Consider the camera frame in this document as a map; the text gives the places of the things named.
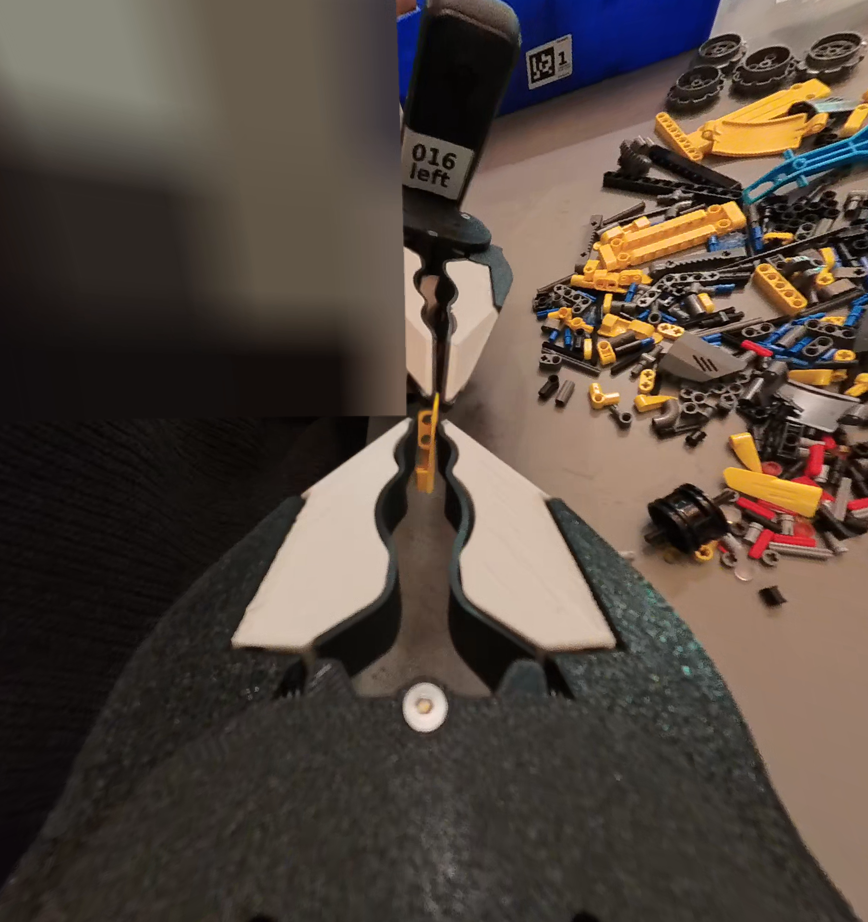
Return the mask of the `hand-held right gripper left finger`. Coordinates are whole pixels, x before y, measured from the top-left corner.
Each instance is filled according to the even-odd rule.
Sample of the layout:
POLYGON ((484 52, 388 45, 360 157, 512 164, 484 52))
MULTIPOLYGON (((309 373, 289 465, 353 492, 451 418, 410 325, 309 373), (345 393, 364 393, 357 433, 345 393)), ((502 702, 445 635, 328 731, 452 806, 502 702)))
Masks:
POLYGON ((302 493, 232 647, 336 660, 349 677, 391 649, 415 443, 416 423, 399 421, 302 493))

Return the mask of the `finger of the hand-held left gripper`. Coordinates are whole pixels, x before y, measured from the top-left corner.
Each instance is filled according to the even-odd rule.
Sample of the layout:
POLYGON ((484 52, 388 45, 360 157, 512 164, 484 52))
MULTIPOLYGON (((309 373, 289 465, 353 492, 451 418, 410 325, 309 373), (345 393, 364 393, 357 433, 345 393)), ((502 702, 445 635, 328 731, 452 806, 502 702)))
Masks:
POLYGON ((434 386, 451 408, 468 385, 497 323, 490 267, 472 259, 444 263, 436 295, 434 386))
POLYGON ((404 249, 405 279, 405 369, 423 398, 433 398, 435 383, 435 344, 426 323, 427 301, 419 289, 423 278, 421 257, 409 248, 404 249))

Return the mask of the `yellow curved panel piece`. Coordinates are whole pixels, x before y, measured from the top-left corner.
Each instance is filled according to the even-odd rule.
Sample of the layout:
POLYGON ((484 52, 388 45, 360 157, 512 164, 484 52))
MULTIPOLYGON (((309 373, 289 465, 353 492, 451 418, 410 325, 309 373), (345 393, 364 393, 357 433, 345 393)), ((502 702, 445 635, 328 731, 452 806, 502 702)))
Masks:
POLYGON ((440 393, 417 413, 416 486, 419 492, 432 494, 437 477, 437 438, 440 421, 440 393))

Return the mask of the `black plastic wheel rim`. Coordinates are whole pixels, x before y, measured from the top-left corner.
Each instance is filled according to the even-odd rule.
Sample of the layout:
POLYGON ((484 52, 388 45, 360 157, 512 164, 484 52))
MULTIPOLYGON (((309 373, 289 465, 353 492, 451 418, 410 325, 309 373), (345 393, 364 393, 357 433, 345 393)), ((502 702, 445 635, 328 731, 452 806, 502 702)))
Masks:
POLYGON ((644 540, 651 546, 668 545, 685 555, 719 541, 729 532, 721 508, 699 487, 685 483, 647 504, 651 527, 644 540))

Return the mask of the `blue plastic bin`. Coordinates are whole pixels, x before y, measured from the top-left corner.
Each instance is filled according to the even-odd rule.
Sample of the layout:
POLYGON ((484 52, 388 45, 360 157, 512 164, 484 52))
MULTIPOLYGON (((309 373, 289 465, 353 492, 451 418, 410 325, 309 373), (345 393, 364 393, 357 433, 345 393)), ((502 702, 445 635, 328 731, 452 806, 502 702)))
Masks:
POLYGON ((500 115, 688 52, 709 39, 718 1, 509 1, 519 61, 500 115))

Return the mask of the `long yellow beam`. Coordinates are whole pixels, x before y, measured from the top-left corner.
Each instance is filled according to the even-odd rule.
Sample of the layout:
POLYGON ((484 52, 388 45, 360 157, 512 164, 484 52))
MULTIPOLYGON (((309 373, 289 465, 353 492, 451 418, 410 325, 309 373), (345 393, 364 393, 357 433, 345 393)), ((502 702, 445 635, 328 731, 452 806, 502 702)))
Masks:
POLYGON ((608 271, 641 267, 746 225, 746 215, 733 201, 709 205, 658 224, 637 218, 632 224, 605 231, 595 247, 594 259, 608 271))

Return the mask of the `grey vented panel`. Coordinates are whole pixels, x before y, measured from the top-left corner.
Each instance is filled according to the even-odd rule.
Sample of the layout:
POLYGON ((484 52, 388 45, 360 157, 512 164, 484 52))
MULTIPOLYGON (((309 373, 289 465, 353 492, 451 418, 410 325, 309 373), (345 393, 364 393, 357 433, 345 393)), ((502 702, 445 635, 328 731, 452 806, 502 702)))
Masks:
POLYGON ((684 381, 705 384, 745 371, 744 361, 697 336, 683 335, 662 355, 658 371, 684 381))

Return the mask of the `black toy wheel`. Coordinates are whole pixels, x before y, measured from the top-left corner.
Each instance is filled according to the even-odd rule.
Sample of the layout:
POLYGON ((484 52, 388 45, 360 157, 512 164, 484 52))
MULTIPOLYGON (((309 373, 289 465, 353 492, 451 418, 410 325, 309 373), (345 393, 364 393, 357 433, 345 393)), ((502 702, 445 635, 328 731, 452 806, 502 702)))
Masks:
POLYGON ((747 43, 738 33, 713 36, 699 46, 694 66, 714 67, 723 73, 736 69, 747 54, 747 43))
POLYGON ((771 45, 749 53, 732 75, 732 93, 740 98, 768 96, 793 76, 797 59, 785 45, 771 45))
POLYGON ((693 113, 711 107, 720 97, 725 83, 722 70, 698 65, 682 73, 668 90, 664 109, 670 113, 693 113))
POLYGON ((858 32, 835 32, 815 41, 797 63, 796 81, 816 79, 828 86, 849 78, 866 56, 867 42, 858 32))

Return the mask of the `pile of red grey pins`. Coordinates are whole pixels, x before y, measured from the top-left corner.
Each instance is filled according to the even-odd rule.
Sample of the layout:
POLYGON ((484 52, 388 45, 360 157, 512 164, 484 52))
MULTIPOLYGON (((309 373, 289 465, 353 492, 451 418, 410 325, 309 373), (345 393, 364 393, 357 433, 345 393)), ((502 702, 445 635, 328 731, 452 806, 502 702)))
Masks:
POLYGON ((739 579, 747 561, 775 568, 782 559, 824 561, 843 556, 868 535, 868 438, 839 429, 821 438, 788 426, 778 439, 752 433, 764 474, 819 486, 823 501, 805 517, 727 488, 710 497, 729 523, 728 534, 701 547, 699 561, 720 558, 739 579))

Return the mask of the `person's black knit sweater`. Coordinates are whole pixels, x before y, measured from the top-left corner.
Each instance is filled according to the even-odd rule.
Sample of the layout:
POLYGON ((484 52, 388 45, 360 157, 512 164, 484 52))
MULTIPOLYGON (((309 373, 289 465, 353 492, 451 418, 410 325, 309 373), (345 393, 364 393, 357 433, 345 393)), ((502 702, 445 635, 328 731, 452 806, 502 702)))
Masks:
POLYGON ((0 424, 0 890, 142 640, 371 422, 0 424))

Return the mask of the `large yellow ribbed panel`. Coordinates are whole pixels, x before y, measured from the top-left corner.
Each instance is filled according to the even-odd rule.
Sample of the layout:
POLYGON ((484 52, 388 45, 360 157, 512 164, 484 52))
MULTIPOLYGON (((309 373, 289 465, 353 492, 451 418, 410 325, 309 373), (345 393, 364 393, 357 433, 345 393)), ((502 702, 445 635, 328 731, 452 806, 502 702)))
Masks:
POLYGON ((725 468, 723 481, 727 488, 750 499, 769 502, 788 513, 805 517, 815 516, 824 497, 824 491, 819 486, 777 478, 747 468, 725 468))

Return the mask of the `large yellow curved assembly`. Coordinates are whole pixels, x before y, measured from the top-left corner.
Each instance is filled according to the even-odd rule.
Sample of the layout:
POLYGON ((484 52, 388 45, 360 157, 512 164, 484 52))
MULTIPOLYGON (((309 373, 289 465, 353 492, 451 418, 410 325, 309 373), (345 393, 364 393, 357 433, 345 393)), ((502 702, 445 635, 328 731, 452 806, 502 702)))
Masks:
POLYGON ((826 114, 790 113, 800 102, 829 98, 829 86, 813 78, 753 102, 685 133, 665 112, 655 117, 655 134, 673 152, 700 164, 705 157, 753 158, 796 150, 805 137, 819 133, 826 114))

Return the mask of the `black curved panel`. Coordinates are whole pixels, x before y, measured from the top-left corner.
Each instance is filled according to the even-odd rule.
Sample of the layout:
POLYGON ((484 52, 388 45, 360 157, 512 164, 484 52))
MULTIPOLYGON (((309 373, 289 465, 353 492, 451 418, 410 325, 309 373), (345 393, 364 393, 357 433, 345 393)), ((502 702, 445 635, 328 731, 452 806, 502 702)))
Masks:
POLYGON ((841 425, 842 418, 859 417, 863 412, 859 398, 797 382, 787 381, 776 396, 796 408, 800 424, 820 432, 832 433, 841 425))

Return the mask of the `pile of black yellow pieces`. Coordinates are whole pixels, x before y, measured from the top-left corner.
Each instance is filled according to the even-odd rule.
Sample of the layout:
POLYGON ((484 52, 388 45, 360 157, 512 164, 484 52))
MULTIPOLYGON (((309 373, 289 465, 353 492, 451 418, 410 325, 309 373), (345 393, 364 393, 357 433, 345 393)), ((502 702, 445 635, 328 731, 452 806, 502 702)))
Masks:
POLYGON ((563 370, 590 375, 589 384, 620 394, 615 408, 631 412, 633 421, 646 414, 652 421, 661 409, 640 414, 634 398, 639 372, 654 368, 651 394, 676 397, 687 419, 681 434, 666 439, 706 431, 712 420, 734 414, 743 432, 766 432, 769 441, 789 426, 818 438, 835 432, 800 424, 796 408, 776 396, 787 381, 859 398, 862 414, 842 418, 839 427, 868 425, 868 190, 840 189, 868 163, 791 183, 752 205, 741 199, 785 157, 866 127, 868 87, 856 99, 831 94, 800 102, 790 110, 798 112, 826 114, 828 121, 777 156, 709 155, 697 164, 655 132, 620 144, 603 188, 653 198, 655 206, 640 201, 610 217, 593 216, 574 271, 537 290, 532 312, 541 324, 542 372, 559 383, 563 370), (622 271, 594 259, 600 236, 613 227, 637 218, 658 224, 729 201, 747 217, 741 230, 622 271), (731 352, 746 370, 705 384, 659 372, 662 355, 683 335, 731 352))

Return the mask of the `turquoise curved frame piece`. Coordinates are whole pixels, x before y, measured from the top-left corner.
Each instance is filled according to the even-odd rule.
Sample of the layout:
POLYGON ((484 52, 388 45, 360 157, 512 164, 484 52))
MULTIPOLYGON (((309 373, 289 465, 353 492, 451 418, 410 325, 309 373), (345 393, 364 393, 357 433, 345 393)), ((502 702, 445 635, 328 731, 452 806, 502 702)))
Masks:
POLYGON ((789 184, 802 186, 817 176, 845 167, 868 163, 868 125, 849 138, 785 157, 741 193, 744 205, 752 205, 776 194, 789 184))

